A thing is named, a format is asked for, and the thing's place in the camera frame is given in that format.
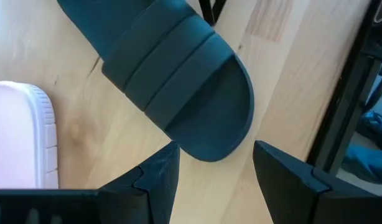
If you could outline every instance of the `black plastic bracket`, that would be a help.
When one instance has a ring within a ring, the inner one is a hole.
[[[199,0],[203,18],[211,26],[216,25],[217,20],[221,14],[221,11],[223,10],[225,3],[226,3],[226,0],[216,0],[215,3],[213,3],[213,7],[212,7],[210,0]]]

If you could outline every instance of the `dark teal slide sandal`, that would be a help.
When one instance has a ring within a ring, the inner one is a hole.
[[[58,0],[103,73],[191,156],[218,161],[248,132],[249,76],[184,0]]]

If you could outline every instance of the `wood grain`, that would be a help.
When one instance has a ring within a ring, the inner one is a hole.
[[[198,0],[188,0],[200,13]],[[250,132],[226,159],[181,152],[171,223],[270,223],[253,141],[304,159],[369,0],[227,0],[215,30],[251,77]],[[102,61],[55,1],[0,0],[0,80],[52,99],[61,188],[97,188],[170,139],[102,74]]]

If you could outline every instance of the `pink plastic object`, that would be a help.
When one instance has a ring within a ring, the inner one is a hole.
[[[57,138],[48,96],[0,82],[0,189],[57,189]]]

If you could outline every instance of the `wooden table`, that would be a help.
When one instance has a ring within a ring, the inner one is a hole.
[[[197,10],[198,1],[189,0]],[[216,31],[255,94],[252,127],[220,162],[181,153],[171,223],[271,223],[251,157],[262,139],[305,159],[369,0],[227,0]],[[57,117],[61,188],[97,188],[169,142],[102,74],[53,0],[0,0],[0,80],[38,85]]]

